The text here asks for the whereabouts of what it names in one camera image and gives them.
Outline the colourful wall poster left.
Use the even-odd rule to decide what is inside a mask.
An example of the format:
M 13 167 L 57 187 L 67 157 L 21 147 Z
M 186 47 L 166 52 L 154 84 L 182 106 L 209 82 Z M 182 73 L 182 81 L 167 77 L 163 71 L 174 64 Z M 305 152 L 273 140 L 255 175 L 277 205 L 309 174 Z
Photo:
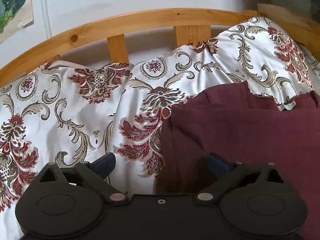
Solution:
M 1 43 L 33 20 L 32 0 L 1 0 Z

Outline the white floral satin bedspread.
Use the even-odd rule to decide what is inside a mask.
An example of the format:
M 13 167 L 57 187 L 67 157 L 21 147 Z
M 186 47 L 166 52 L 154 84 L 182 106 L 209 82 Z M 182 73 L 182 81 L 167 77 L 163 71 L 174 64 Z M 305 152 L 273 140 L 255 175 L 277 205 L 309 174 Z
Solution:
M 20 239 L 15 206 L 49 162 L 72 167 L 108 152 L 108 182 L 153 193 L 171 107 L 206 88 L 247 83 L 277 104 L 319 91 L 319 60 L 280 26 L 253 17 L 196 46 L 137 64 L 48 62 L 1 88 L 1 239 Z

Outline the maroon small garment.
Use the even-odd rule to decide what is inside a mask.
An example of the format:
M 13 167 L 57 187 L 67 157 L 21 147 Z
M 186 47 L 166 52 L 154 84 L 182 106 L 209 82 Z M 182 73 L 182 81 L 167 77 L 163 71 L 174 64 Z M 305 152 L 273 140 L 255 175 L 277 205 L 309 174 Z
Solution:
M 319 95 L 308 92 L 281 111 L 270 96 L 254 95 L 248 84 L 210 87 L 172 106 L 163 122 L 164 167 L 156 190 L 195 193 L 215 181 L 207 157 L 233 163 L 275 163 L 308 206 L 301 234 L 319 239 Z

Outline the white wall pipe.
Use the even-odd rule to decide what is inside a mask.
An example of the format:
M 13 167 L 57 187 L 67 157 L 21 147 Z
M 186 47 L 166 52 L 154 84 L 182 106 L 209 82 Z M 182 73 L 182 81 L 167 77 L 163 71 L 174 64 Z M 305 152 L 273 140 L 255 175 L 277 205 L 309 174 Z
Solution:
M 47 0 L 41 0 L 42 17 L 47 39 L 52 37 Z

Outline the wooden bed frame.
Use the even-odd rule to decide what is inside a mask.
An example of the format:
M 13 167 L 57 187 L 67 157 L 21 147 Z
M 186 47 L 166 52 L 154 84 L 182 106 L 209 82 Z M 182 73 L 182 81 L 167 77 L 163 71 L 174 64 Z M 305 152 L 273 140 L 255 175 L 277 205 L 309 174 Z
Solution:
M 107 17 L 69 29 L 29 49 L 1 68 L 1 86 L 72 49 L 106 39 L 111 60 L 128 62 L 124 35 L 172 27 L 176 45 L 198 44 L 211 37 L 212 25 L 233 26 L 250 17 L 265 16 L 281 26 L 295 41 L 319 57 L 319 23 L 295 16 L 275 5 L 259 4 L 258 10 L 232 12 L 200 8 L 155 9 Z

